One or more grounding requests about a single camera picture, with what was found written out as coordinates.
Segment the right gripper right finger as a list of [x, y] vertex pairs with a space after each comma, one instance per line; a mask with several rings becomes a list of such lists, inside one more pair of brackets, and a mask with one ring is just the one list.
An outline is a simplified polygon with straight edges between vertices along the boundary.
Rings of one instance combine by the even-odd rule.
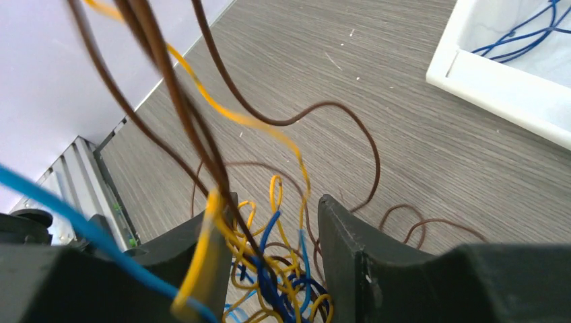
[[567, 244], [463, 244], [435, 256], [328, 194], [318, 230], [334, 322], [570, 321]]

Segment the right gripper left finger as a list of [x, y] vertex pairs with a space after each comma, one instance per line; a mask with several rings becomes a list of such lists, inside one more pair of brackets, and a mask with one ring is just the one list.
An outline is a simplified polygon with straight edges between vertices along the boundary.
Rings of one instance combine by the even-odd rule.
[[[125, 252], [144, 268], [180, 287], [191, 263], [203, 212]], [[86, 247], [1, 243], [1, 322], [181, 322], [172, 300], [148, 289], [87, 241]], [[209, 269], [212, 280], [197, 297], [222, 318], [230, 251], [218, 232]]]

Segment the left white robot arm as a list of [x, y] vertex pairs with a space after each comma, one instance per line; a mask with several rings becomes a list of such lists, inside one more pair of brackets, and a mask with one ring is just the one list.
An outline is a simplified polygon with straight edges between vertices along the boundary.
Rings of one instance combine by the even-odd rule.
[[2, 244], [51, 245], [53, 235], [48, 228], [53, 216], [41, 209], [21, 209], [11, 214], [1, 213]]

